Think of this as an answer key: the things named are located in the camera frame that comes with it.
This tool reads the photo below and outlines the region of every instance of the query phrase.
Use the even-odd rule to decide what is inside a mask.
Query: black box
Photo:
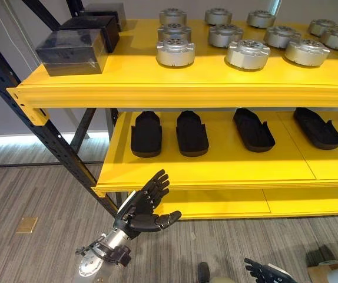
[[[62,24],[59,29],[88,29],[100,28],[104,34],[105,44],[109,53],[114,51],[115,46],[120,40],[118,33],[117,20],[114,16],[83,16],[69,19]]]
[[[54,31],[35,50],[49,75],[102,74],[108,56],[100,29]]]
[[[127,23],[123,3],[88,4],[80,14],[84,16],[115,16],[119,31],[122,31]]]

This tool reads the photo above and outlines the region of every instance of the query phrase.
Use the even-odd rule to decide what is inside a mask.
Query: metal bracket
[[[46,109],[44,108],[33,108],[29,106],[25,100],[20,97],[19,91],[16,88],[8,87],[7,92],[11,95],[11,97],[16,101],[17,105],[20,106],[21,110],[25,113],[26,116],[32,121],[35,126],[43,126],[50,119],[50,116]]]
[[[67,0],[67,5],[72,17],[79,16],[80,11],[84,10],[81,0]]]
[[[57,31],[59,29],[61,24],[50,14],[39,0],[22,1],[49,27],[49,29],[52,31]]]

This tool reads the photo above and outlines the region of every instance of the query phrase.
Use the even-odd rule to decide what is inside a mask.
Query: gray wall
[[[15,27],[14,19],[10,18],[6,12],[5,1],[8,0],[0,0],[0,50],[23,80],[37,67],[38,63],[34,53],[31,52]],[[37,46],[50,33],[50,30],[21,0],[9,1],[19,16],[22,28],[26,31],[32,45]],[[60,23],[70,17],[65,0],[41,0],[41,2]],[[117,2],[117,0],[83,0],[84,6],[91,2]],[[267,9],[271,0],[124,0],[122,2],[125,5],[127,18],[156,18],[160,10],[174,6],[186,11],[189,19],[202,19],[206,9],[222,6],[233,12],[234,20],[245,20],[249,11]],[[283,0],[277,15],[279,22],[308,24],[314,18],[330,18],[338,23],[338,0]],[[80,120],[84,110],[75,109],[73,111]],[[63,110],[50,109],[49,112],[51,120],[61,132],[75,131],[75,127]],[[105,114],[99,109],[90,125],[90,130],[105,129]],[[29,133],[29,130],[0,98],[0,134],[20,133]]]

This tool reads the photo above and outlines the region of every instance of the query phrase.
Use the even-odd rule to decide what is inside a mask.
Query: gray carpet
[[[89,167],[95,175],[101,170]],[[32,234],[15,234],[23,216],[39,217]],[[0,282],[72,282],[80,260],[75,249],[111,224],[62,166],[0,169]],[[305,283],[307,264],[338,258],[338,216],[183,221],[141,234],[130,248],[131,263],[116,267],[110,282],[195,283],[197,264],[207,261],[213,276],[252,283],[244,270],[247,256],[276,264]]]

